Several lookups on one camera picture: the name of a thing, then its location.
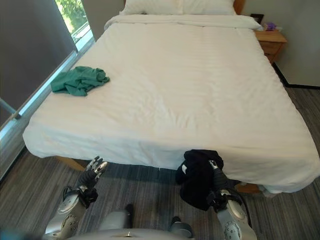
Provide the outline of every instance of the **white pillow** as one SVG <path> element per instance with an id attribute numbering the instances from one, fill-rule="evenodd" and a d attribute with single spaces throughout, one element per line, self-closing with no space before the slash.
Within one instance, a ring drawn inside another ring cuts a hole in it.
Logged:
<path id="1" fill-rule="evenodd" d="M 182 0 L 183 14 L 236 15 L 234 0 Z"/>
<path id="2" fill-rule="evenodd" d="M 153 14 L 153 15 L 180 15 L 182 0 L 126 0 L 120 15 Z"/>

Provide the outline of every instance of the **tree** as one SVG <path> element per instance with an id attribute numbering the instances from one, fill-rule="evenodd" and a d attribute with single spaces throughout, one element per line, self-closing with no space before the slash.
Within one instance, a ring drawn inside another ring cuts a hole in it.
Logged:
<path id="1" fill-rule="evenodd" d="M 86 12 L 81 0 L 55 0 L 60 9 L 63 18 L 68 18 L 73 27 L 71 34 L 78 30 L 86 21 Z"/>

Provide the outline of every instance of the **purple object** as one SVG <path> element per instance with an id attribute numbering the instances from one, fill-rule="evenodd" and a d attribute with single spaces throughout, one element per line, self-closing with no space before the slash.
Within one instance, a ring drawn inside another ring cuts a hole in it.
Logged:
<path id="1" fill-rule="evenodd" d="M 273 22 L 267 22 L 264 26 L 266 31 L 274 31 L 276 29 L 276 25 Z"/>

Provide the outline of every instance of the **gray carpet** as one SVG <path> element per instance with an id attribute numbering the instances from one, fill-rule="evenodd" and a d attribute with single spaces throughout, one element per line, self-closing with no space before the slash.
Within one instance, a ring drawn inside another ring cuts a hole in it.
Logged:
<path id="1" fill-rule="evenodd" d="M 287 91 L 319 151 L 320 90 Z M 55 214 L 62 188 L 73 185 L 79 174 L 53 157 L 40 159 L 25 150 L 0 187 L 0 227 L 43 234 Z M 96 230 L 109 212 L 133 203 L 135 228 L 166 230 L 171 218 L 178 215 L 192 226 L 197 239 L 223 239 L 214 211 L 197 210 L 183 202 L 174 180 L 173 170 L 110 163 L 96 186 L 99 197 L 87 210 L 77 234 Z M 295 193 L 244 197 L 258 239 L 320 239 L 320 178 Z"/>

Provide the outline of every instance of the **picture frame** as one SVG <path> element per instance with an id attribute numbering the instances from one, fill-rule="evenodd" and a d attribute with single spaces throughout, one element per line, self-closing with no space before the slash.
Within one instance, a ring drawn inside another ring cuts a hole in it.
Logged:
<path id="1" fill-rule="evenodd" d="M 264 18 L 264 14 L 256 14 L 256 13 L 252 13 L 250 15 L 250 17 L 254 18 L 254 20 L 258 23 L 261 24 L 262 19 Z"/>

